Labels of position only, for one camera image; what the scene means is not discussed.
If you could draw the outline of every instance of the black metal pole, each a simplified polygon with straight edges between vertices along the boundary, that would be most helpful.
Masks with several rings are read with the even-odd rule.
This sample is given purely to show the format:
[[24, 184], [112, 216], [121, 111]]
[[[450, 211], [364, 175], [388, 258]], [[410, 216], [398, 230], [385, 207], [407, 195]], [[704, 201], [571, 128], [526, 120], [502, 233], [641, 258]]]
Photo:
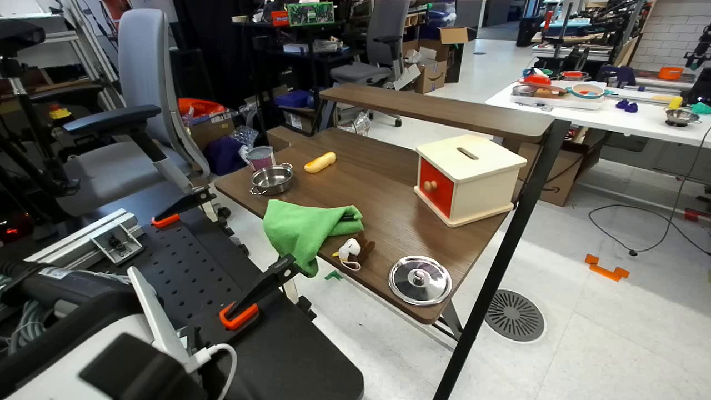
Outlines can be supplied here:
[[482, 286], [482, 292], [479, 292], [479, 296], [478, 296], [478, 301], [476, 301], [476, 304], [472, 304], [472, 310], [471, 310], [471, 313], [466, 317], [464, 333], [461, 333], [458, 346], [452, 348], [452, 353], [449, 357], [446, 372], [444, 372], [444, 375], [439, 380], [439, 386], [435, 391], [435, 400], [449, 397], [452, 386], [455, 386], [455, 382], [458, 382], [458, 375], [459, 375], [459, 372], [461, 372], [461, 367], [466, 363], [466, 355], [468, 355], [468, 352], [471, 352], [471, 346], [476, 343], [476, 336], [479, 333], [479, 326], [484, 323], [489, 304], [490, 304], [490, 301], [494, 301], [494, 296], [496, 296], [506, 268], [508, 268], [512, 252], [515, 252], [515, 246], [518, 246], [518, 243], [519, 243], [519, 237], [521, 237], [521, 233], [526, 230], [526, 223], [529, 223], [529, 218], [534, 214], [534, 207], [536, 207], [536, 202], [539, 197], [541, 186], [547, 184], [547, 178], [548, 178], [548, 173], [554, 168], [555, 155], [557, 155], [557, 152], [562, 147], [562, 140], [566, 137], [569, 128], [571, 128], [571, 123], [562, 123], [562, 120], [555, 120], [548, 127], [548, 140], [541, 147], [541, 153], [539, 153], [539, 158], [536, 162], [530, 180], [521, 190], [519, 204], [518, 204], [518, 208], [512, 214], [512, 221], [510, 221], [510, 224], [506, 230], [506, 235], [504, 235], [504, 241], [502, 241], [502, 245], [499, 245], [499, 248], [498, 248], [498, 254], [494, 258], [494, 265], [490, 265], [490, 271], [489, 271], [489, 276], [484, 280], [484, 286]]

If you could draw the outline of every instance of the floor drain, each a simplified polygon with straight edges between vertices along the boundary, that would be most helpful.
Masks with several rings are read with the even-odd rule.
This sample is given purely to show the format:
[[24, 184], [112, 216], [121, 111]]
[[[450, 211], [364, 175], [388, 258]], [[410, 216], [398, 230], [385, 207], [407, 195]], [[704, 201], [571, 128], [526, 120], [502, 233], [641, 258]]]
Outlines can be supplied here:
[[538, 307], [512, 292], [496, 292], [487, 311], [487, 324], [515, 343], [530, 343], [541, 336], [545, 320]]

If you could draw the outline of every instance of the white box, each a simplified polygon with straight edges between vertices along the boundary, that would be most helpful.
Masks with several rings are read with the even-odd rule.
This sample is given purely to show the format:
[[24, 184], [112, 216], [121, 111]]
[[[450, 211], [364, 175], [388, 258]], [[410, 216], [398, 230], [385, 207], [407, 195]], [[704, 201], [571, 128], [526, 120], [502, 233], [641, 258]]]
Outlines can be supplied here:
[[416, 193], [444, 224], [459, 227], [512, 208], [518, 168], [526, 160], [482, 136], [417, 147]]

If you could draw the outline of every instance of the green rag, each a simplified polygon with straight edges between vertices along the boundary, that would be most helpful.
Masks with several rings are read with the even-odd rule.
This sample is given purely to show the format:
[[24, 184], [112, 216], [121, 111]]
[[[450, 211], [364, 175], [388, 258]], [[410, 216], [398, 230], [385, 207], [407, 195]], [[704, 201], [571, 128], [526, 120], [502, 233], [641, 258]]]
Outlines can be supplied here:
[[280, 256], [294, 256], [304, 276], [315, 276], [315, 254], [331, 235], [362, 231], [362, 214], [355, 207], [300, 207], [281, 201], [269, 201], [265, 231]]

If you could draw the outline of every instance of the chair backrest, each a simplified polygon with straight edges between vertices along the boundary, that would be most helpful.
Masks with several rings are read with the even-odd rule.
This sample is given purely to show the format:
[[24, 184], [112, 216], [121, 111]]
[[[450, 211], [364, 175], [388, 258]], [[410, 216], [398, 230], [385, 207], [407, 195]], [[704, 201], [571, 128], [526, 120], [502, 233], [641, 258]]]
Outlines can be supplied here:
[[368, 37], [367, 37], [367, 55], [368, 65], [394, 65], [394, 54], [388, 44], [372, 42], [378, 35], [402, 35], [404, 18], [408, 12], [408, 0], [372, 0], [370, 20], [368, 20]]
[[169, 25], [160, 8], [130, 8], [117, 28], [117, 78], [126, 107], [158, 104], [147, 132], [178, 152], [194, 171], [209, 175], [209, 162], [184, 132], [174, 90]]

